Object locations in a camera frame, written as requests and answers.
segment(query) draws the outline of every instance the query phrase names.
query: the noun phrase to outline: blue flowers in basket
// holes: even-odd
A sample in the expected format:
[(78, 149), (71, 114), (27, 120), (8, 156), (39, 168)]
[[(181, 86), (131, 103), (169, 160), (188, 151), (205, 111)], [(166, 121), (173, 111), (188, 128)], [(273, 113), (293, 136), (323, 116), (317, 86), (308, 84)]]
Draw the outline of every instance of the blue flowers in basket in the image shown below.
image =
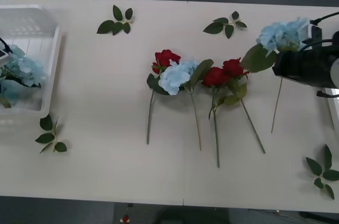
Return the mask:
[(0, 104), (10, 108), (21, 98), (25, 88), (41, 88), (46, 79), (42, 66), (25, 55), (16, 45), (7, 45), (0, 38), (0, 50), (9, 55), (9, 61), (0, 67)]

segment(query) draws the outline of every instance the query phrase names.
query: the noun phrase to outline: leaf cluster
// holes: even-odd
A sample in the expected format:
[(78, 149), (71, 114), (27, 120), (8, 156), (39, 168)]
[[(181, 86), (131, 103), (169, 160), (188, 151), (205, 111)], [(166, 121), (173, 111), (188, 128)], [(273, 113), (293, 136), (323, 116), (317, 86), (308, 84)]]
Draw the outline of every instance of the leaf cluster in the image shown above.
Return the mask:
[(325, 189), (327, 194), (334, 200), (334, 192), (332, 188), (328, 184), (324, 184), (322, 178), (328, 181), (339, 181), (339, 172), (331, 169), (332, 167), (332, 153), (327, 145), (324, 146), (324, 160), (325, 160), (325, 168), (321, 167), (321, 165), (315, 160), (306, 157), (307, 164), (311, 169), (312, 173), (318, 176), (314, 180), (314, 185), (319, 189)]
[(97, 34), (106, 34), (112, 32), (113, 36), (118, 34), (121, 30), (123, 30), (125, 33), (129, 33), (131, 31), (130, 23), (132, 23), (130, 20), (133, 16), (133, 10), (132, 8), (129, 8), (125, 11), (125, 18), (126, 21), (123, 21), (123, 16), (121, 10), (113, 5), (113, 16), (117, 20), (117, 22), (114, 22), (113, 20), (106, 20), (99, 26), (97, 30)]
[(247, 25), (239, 19), (239, 13), (237, 11), (233, 12), (231, 16), (233, 23), (230, 23), (226, 17), (220, 17), (213, 20), (213, 23), (209, 24), (203, 31), (205, 33), (218, 34), (224, 30), (227, 39), (229, 39), (233, 35), (234, 26), (247, 28)]
[(40, 153), (49, 149), (53, 145), (53, 141), (55, 141), (53, 151), (58, 151), (59, 153), (67, 151), (67, 147), (63, 142), (57, 142), (58, 120), (53, 126), (52, 118), (48, 114), (45, 118), (40, 119), (40, 127), (43, 130), (48, 131), (47, 133), (40, 135), (40, 137), (35, 140), (40, 144), (46, 144)]

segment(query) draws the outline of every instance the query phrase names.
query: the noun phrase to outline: red rose bouquet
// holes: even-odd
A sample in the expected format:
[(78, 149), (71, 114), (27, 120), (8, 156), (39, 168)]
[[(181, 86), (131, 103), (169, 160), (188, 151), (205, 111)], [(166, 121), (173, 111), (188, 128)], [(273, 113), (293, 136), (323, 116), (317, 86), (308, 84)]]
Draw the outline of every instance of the red rose bouquet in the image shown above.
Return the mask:
[[(261, 149), (265, 153), (265, 149), (261, 144), (260, 138), (253, 126), (251, 118), (249, 117), (248, 111), (245, 107), (243, 98), (247, 93), (247, 84), (240, 84), (240, 80), (246, 76), (249, 72), (245, 71), (240, 66), (240, 58), (239, 59), (231, 59), (229, 61), (224, 61), (224, 65), (222, 68), (211, 67), (207, 73), (203, 77), (202, 85), (212, 89), (212, 106), (209, 113), (209, 118), (211, 112), (213, 112), (213, 119), (215, 125), (215, 135), (216, 135), (216, 144), (217, 144), (217, 166), (220, 168), (219, 161), (219, 142), (218, 142), (218, 130), (217, 130), (217, 120), (216, 120), (216, 110), (217, 107), (222, 104), (225, 105), (235, 105), (238, 102), (241, 102), (247, 118), (254, 130), (256, 138), (260, 144)], [(228, 89), (231, 94), (220, 97), (218, 95), (221, 89)]]

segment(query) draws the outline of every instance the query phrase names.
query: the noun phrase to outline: black cable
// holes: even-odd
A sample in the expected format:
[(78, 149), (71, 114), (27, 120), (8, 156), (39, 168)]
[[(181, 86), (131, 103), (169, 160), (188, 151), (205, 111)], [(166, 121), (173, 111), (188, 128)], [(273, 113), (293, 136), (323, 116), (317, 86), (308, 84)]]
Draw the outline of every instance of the black cable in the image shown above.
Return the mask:
[(327, 19), (327, 18), (329, 18), (329, 17), (331, 17), (331, 16), (336, 16), (336, 15), (339, 15), (339, 12), (335, 12), (335, 13), (332, 13), (332, 14), (330, 14), (330, 15), (323, 16), (323, 17), (321, 17), (321, 18), (319, 18), (319, 19), (310, 20), (309, 22), (310, 22), (311, 24), (318, 25), (318, 23), (320, 23), (322, 20)]
[(315, 41), (315, 42), (312, 42), (310, 44), (307, 44), (306, 46), (304, 46), (302, 49), (299, 50), (299, 53), (303, 52), (305, 49), (307, 49), (309, 47), (312, 47), (316, 44), (320, 44), (320, 43), (324, 43), (324, 42), (332, 42), (332, 39), (319, 40), (319, 41)]

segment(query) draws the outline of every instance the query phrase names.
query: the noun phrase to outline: red rose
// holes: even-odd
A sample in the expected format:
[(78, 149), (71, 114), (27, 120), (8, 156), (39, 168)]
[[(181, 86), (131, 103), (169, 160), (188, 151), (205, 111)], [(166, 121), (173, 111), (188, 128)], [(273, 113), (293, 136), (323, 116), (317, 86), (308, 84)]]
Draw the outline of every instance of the red rose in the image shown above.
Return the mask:
[[(170, 60), (176, 62), (177, 64), (179, 64), (179, 60), (180, 60), (180, 56), (172, 53), (170, 50), (163, 50), (161, 53), (155, 53), (155, 59), (157, 62), (153, 63), (153, 66), (160, 66), (160, 67), (168, 67), (170, 66)], [(159, 69), (157, 68), (153, 68), (153, 71), (156, 74), (159, 74)]]
[(230, 74), (232, 77), (237, 77), (240, 75), (244, 75), (244, 76), (247, 75), (249, 71), (244, 73), (244, 69), (239, 64), (240, 64), (240, 58), (224, 61), (224, 65), (223, 65), (224, 71)]
[(202, 84), (207, 87), (221, 86), (231, 79), (229, 74), (224, 73), (224, 70), (218, 67), (212, 67), (203, 77)]

